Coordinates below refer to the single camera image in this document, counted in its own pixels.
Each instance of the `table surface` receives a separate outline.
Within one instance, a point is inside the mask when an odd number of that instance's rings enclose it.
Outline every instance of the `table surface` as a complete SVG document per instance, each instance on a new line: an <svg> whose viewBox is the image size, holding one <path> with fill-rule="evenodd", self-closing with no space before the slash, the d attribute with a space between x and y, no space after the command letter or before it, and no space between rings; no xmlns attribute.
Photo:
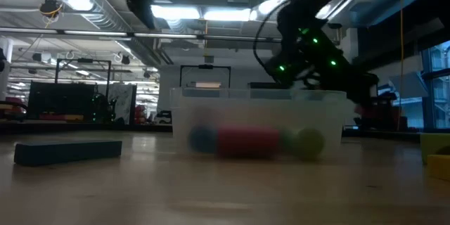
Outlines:
<svg viewBox="0 0 450 225"><path fill-rule="evenodd" d="M343 139L335 159L216 160L175 154L171 134L1 136L0 224L448 224L450 182L418 145ZM13 163L14 141L122 140L122 157Z"/></svg>

